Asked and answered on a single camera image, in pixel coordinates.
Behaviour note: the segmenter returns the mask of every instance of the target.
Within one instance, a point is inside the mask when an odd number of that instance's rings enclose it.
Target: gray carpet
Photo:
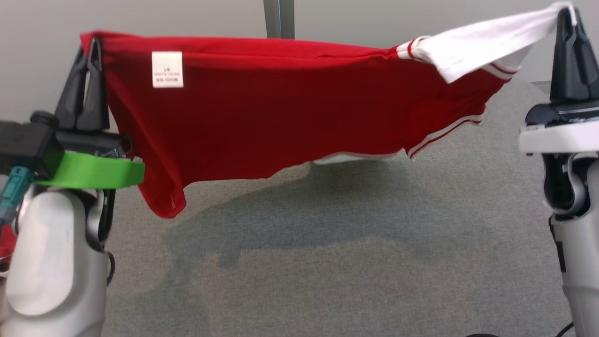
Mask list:
[[[517,148],[545,100],[514,80],[415,162],[196,183],[173,220],[121,192],[104,336],[555,336],[571,318],[541,159]]]

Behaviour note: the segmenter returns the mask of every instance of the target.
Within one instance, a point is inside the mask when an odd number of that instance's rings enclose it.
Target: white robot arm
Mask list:
[[[599,67],[580,14],[562,11],[551,103],[533,107],[521,152],[541,154],[549,227],[578,337],[599,336]]]

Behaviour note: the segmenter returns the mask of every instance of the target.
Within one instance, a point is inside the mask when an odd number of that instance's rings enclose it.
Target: black cable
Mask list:
[[[112,277],[114,276],[116,261],[114,260],[114,255],[111,252],[106,252],[106,254],[108,254],[108,259],[110,260],[110,273],[108,274],[108,279],[106,280],[106,286],[108,287],[110,282],[112,282]]]
[[[574,327],[574,322],[568,324],[565,328],[562,329],[555,337],[563,337],[568,330]]]

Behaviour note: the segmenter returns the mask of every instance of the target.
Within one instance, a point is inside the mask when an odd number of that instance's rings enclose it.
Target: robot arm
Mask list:
[[[104,132],[99,41],[90,49],[89,58],[77,53],[54,115],[35,112],[28,124],[0,122],[0,173],[10,174],[0,222],[12,221],[18,235],[2,303],[3,337],[101,334],[114,271],[104,243],[115,189],[140,183],[143,163],[121,159],[131,150],[129,140]]]
[[[599,67],[580,14],[559,14],[551,103],[533,107],[520,150],[541,154],[549,225],[578,337],[599,336]]]

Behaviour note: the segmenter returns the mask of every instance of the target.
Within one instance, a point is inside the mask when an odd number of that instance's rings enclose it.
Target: white stripe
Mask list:
[[[490,64],[485,65],[484,67],[482,67],[482,70],[488,71],[489,73],[491,73],[491,74],[499,77],[502,80],[509,80],[509,79],[511,79],[514,76],[512,74],[506,74],[503,71],[500,71],[499,69],[493,67]]]
[[[465,123],[465,122],[471,122],[472,124],[475,124],[475,122],[482,122],[484,121],[486,118],[486,112],[483,113],[482,115],[474,115],[474,116],[466,116],[466,117],[462,117],[460,119],[458,119],[457,121],[451,123],[450,125],[448,125],[447,127],[431,133],[430,135],[424,137],[424,139],[416,146],[414,146],[413,148],[411,148],[409,151],[407,151],[408,157],[412,158],[412,156],[418,152],[419,150],[429,146],[430,144],[427,144],[428,142],[430,142],[433,139],[441,139],[443,138],[446,134],[450,133],[454,128],[456,128],[458,125]]]
[[[429,38],[429,37],[431,37],[431,36],[430,35],[424,35],[424,36],[421,36],[421,37],[417,37],[416,39],[414,39],[412,41],[408,41],[408,42],[406,42],[404,44],[400,44],[399,46],[397,46],[397,49],[396,49],[397,56],[399,56],[400,59],[413,59],[413,58],[410,57],[410,53],[408,52],[408,46],[410,44],[412,44],[412,50],[411,51],[412,51],[412,55],[414,55],[414,50],[416,50],[416,46],[418,45],[418,42],[420,42],[420,40],[424,40],[424,39]]]
[[[396,152],[394,154],[386,154],[386,155],[366,155],[366,154],[357,154],[354,152],[337,152],[336,154],[328,155],[324,158],[315,160],[315,161],[313,161],[313,163],[315,163],[317,165],[328,165],[328,164],[346,163],[348,161],[357,161],[357,160],[383,160],[383,159],[387,159],[387,158],[391,158],[391,157],[395,156],[398,152]]]

